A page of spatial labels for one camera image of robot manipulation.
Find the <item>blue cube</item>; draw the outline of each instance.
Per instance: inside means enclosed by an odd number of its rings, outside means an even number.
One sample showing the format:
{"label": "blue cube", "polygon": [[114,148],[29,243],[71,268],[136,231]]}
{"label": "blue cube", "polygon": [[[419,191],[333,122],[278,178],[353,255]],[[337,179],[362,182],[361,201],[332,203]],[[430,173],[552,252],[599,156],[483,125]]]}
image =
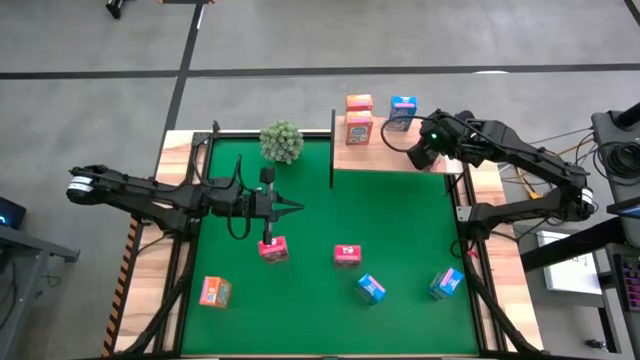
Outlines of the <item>blue cube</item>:
{"label": "blue cube", "polygon": [[453,295],[463,278],[464,275],[458,270],[449,268],[447,271],[436,275],[429,287],[429,293],[438,300],[446,299]]}
{"label": "blue cube", "polygon": [[382,300],[387,291],[369,274],[365,274],[360,280],[358,280],[358,286],[356,290],[362,297],[364,297],[369,303],[377,304]]}
{"label": "blue cube", "polygon": [[[392,96],[391,112],[389,119],[396,116],[414,116],[418,111],[418,98],[415,96]],[[413,118],[403,118],[392,121],[385,127],[385,130],[391,131],[409,131]]]}

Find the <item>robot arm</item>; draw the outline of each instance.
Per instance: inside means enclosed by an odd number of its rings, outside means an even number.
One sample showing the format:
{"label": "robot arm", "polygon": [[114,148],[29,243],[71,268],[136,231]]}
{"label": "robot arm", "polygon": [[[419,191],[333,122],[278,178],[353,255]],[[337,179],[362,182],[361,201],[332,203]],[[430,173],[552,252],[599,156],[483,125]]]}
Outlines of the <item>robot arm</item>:
{"label": "robot arm", "polygon": [[[67,197],[80,205],[111,205],[152,220],[161,230],[170,232],[187,232],[190,223],[211,213],[226,217],[231,235],[243,239],[250,232],[250,219],[263,219],[263,241],[270,244],[273,223],[284,215],[302,210],[304,206],[283,198],[273,190],[274,168],[263,168],[260,172],[264,190],[247,188],[240,168],[241,158],[232,178],[214,178],[200,184],[183,182],[174,186],[129,176],[104,165],[74,167],[70,170],[73,178],[67,189]],[[274,210],[276,203],[290,207]],[[243,235],[236,236],[233,233],[231,218],[246,219]]]}
{"label": "robot arm", "polygon": [[534,148],[523,142],[504,123],[475,119],[469,111],[452,116],[436,110],[422,119],[420,140],[408,151],[417,168],[428,165],[423,154],[435,151],[476,167],[485,160],[507,162],[557,186],[540,199],[458,208],[464,238],[487,239],[500,223],[548,217],[582,221],[593,214],[595,208],[593,193],[587,187],[588,173],[544,148]]}

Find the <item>cable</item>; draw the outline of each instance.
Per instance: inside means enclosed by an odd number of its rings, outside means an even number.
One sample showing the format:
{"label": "cable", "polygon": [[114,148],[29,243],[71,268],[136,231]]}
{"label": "cable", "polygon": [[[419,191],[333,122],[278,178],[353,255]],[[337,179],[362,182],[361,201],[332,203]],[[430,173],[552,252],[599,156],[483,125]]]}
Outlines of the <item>cable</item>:
{"label": "cable", "polygon": [[587,131],[587,130],[591,130],[591,129],[593,129],[593,127],[588,127],[588,128],[584,128],[584,129],[580,129],[580,130],[571,131],[571,132],[568,132],[568,133],[564,133],[564,134],[548,137],[548,138],[542,139],[542,140],[536,140],[536,141],[530,142],[528,144],[529,145],[539,144],[539,143],[542,143],[542,142],[545,142],[545,141],[558,139],[558,138],[561,138],[561,137],[577,134],[579,132],[583,132],[583,131]]}
{"label": "cable", "polygon": [[249,213],[247,212],[247,216],[245,217],[245,223],[244,223],[244,234],[242,234],[242,236],[237,236],[235,234],[235,232],[233,232],[233,227],[231,226],[231,212],[233,211],[233,206],[231,206],[229,208],[229,214],[227,215],[227,230],[229,231],[229,234],[231,234],[231,237],[233,237],[236,240],[242,240],[245,239],[247,236],[249,236],[249,233],[251,232],[251,217],[249,216]]}
{"label": "cable", "polygon": [[[604,172],[600,170],[596,158],[600,160],[604,167]],[[639,184],[640,144],[631,141],[604,143],[593,153],[593,166],[602,177],[615,184],[621,186]],[[629,182],[614,179],[613,176],[629,180]]]}
{"label": "cable", "polygon": [[430,121],[434,121],[433,119],[428,119],[428,118],[424,118],[422,116],[408,116],[408,115],[400,115],[400,116],[394,116],[392,118],[390,118],[389,120],[385,121],[384,124],[382,124],[382,127],[380,128],[380,137],[382,138],[382,142],[387,145],[389,147],[389,149],[396,151],[396,152],[401,152],[401,153],[407,153],[409,152],[410,149],[399,149],[393,145],[391,145],[389,143],[389,141],[387,141],[387,137],[384,136],[384,129],[387,127],[387,125],[389,125],[390,122],[398,120],[398,119],[403,119],[403,118],[417,118],[417,119],[421,119],[421,120],[430,120]]}
{"label": "cable", "polygon": [[[514,180],[505,180],[505,179],[502,179],[502,182],[506,182],[506,183],[509,183],[509,184],[522,185],[522,183],[521,183],[520,181],[514,181]],[[538,182],[538,183],[532,183],[532,182],[529,182],[529,185],[546,185],[546,184],[548,184],[548,183],[546,183],[546,182]]]}
{"label": "cable", "polygon": [[584,162],[587,161],[587,158],[589,157],[589,155],[593,154],[596,151],[595,150],[596,147],[598,147],[598,144],[593,144],[593,146],[589,149],[589,151],[587,151],[586,154],[578,158],[578,161],[580,161],[580,164],[578,164],[578,166],[582,166],[582,164],[584,164]]}
{"label": "cable", "polygon": [[519,240],[518,240],[518,239],[516,239],[515,237],[513,237],[513,236],[511,236],[511,235],[508,235],[508,234],[505,234],[505,233],[500,232],[500,231],[492,230],[492,231],[491,231],[491,233],[492,233],[492,234],[495,234],[495,235],[498,235],[498,236],[502,236],[503,238],[507,238],[507,239],[509,239],[509,240],[513,240],[513,241],[515,241],[516,243],[518,243],[518,242],[519,242]]}
{"label": "cable", "polygon": [[462,245],[463,242],[467,242],[467,241],[471,241],[471,246],[469,247],[469,249],[467,249],[467,252],[473,250],[473,248],[476,246],[476,244],[478,243],[477,240],[466,240],[466,239],[458,239],[455,240],[451,243],[451,245],[449,246],[449,253],[451,254],[451,256],[453,256],[456,259],[462,259],[462,254],[458,254],[454,251],[454,249],[456,248],[456,245]]}
{"label": "cable", "polygon": [[140,253],[141,253],[142,251],[144,251],[144,249],[146,249],[146,248],[148,248],[148,247],[150,247],[150,246],[153,246],[153,245],[155,245],[155,244],[159,243],[160,241],[162,241],[162,240],[166,239],[166,238],[167,238],[167,237],[169,237],[170,235],[173,235],[173,233],[171,233],[171,232],[166,232],[166,233],[162,234],[162,236],[161,236],[161,237],[159,237],[159,238],[157,238],[157,239],[153,240],[152,242],[150,242],[150,243],[146,244],[145,246],[143,246],[143,247],[139,248],[139,249],[138,249],[138,255],[140,255]]}
{"label": "cable", "polygon": [[520,236],[518,236],[516,238],[516,242],[520,242],[520,240],[527,234],[531,233],[533,230],[537,229],[540,227],[540,225],[542,225],[545,221],[547,221],[548,218],[542,219],[542,221],[540,221],[539,223],[537,223],[536,225],[534,225],[533,227],[529,228],[529,230],[525,231],[524,233],[522,233]]}
{"label": "cable", "polygon": [[582,140],[580,140],[580,142],[578,143],[578,147],[576,148],[576,161],[574,165],[578,165],[578,154],[580,153],[580,147],[584,144],[584,141],[587,140],[589,136],[593,136],[593,132],[583,137]]}

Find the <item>gray floor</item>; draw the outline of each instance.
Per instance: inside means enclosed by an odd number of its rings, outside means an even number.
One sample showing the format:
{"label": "gray floor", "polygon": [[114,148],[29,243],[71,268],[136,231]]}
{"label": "gray floor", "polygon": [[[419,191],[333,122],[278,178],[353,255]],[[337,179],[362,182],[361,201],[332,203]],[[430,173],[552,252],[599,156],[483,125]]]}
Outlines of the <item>gray floor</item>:
{"label": "gray floor", "polygon": [[[102,0],[0,0],[0,72],[175,70],[193,9],[135,0],[116,22]],[[640,27],[622,0],[221,0],[206,7],[191,68],[636,63],[638,43]],[[99,355],[127,216],[69,203],[67,170],[104,163],[150,175],[174,83],[0,81],[0,196],[29,209],[25,231],[82,249],[75,265],[51,264],[63,282],[45,288],[20,358]],[[189,79],[176,128],[218,120],[255,129],[279,119],[327,128],[330,110],[359,92],[374,95],[380,116],[391,95],[416,95],[422,113],[470,109],[533,141],[636,103],[640,72]],[[562,150],[582,136],[545,145]],[[589,181],[602,207],[612,201],[603,179]],[[509,200],[524,196],[517,185],[505,188]],[[571,226],[605,218],[600,210]],[[628,341],[622,356],[581,344],[602,337],[594,310],[535,307],[552,353],[629,358]]]}

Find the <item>wooden platform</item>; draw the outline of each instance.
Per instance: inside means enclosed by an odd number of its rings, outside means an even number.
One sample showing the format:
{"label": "wooden platform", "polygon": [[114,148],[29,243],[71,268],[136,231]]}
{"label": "wooden platform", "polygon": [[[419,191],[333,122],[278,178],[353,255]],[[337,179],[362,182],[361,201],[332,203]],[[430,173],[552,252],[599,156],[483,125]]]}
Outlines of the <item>wooden platform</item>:
{"label": "wooden platform", "polygon": [[[336,134],[334,139],[333,168],[341,170],[406,171],[413,172],[413,166],[407,154],[396,152],[382,141],[380,128],[386,118],[374,117],[371,138],[368,145],[347,145],[347,126],[344,116],[336,116]],[[387,141],[399,149],[408,149],[420,140],[421,121],[411,122],[407,132],[386,131]],[[440,156],[428,170],[434,174],[460,174],[462,164]]]}
{"label": "wooden platform", "polygon": [[[191,138],[194,132],[186,130],[167,132],[156,176],[158,181],[169,184],[178,184],[182,181],[187,168]],[[405,154],[395,153],[394,155],[401,155],[406,158]],[[199,166],[202,165],[202,158],[203,154],[199,154]],[[472,169],[471,175],[478,202],[487,202],[494,205],[505,203],[502,182],[495,163],[485,162],[479,169]],[[459,185],[459,190],[464,201],[465,194],[462,184]],[[127,253],[131,256],[131,250],[135,250],[139,246],[150,243],[161,236],[160,231],[155,226],[141,228],[137,225],[134,228],[137,230],[133,230],[133,228],[131,230],[131,246],[127,245],[128,248],[125,249],[124,259],[128,258],[126,256]],[[498,229],[502,232],[513,234],[511,226],[502,225]],[[125,266],[126,262],[123,261],[122,273],[116,284],[116,295],[108,324],[107,338],[104,342],[103,355],[108,355],[112,351],[121,351],[130,346],[159,308],[162,301],[171,245],[172,240],[165,239],[137,256],[135,263]],[[491,237],[486,242],[486,245],[498,302],[525,338],[532,345],[542,349],[542,340],[538,331],[517,245],[511,240],[499,236]],[[182,246],[180,270],[183,267],[189,245],[183,244]],[[126,284],[126,280],[129,278],[130,284],[127,288],[123,284]],[[168,319],[168,330],[164,346],[166,350],[171,348],[174,339],[177,309],[178,307],[174,306]],[[490,314],[484,306],[482,306],[482,314],[485,333],[489,340],[489,348],[495,348]],[[511,350],[515,350],[511,344],[509,346]]]}

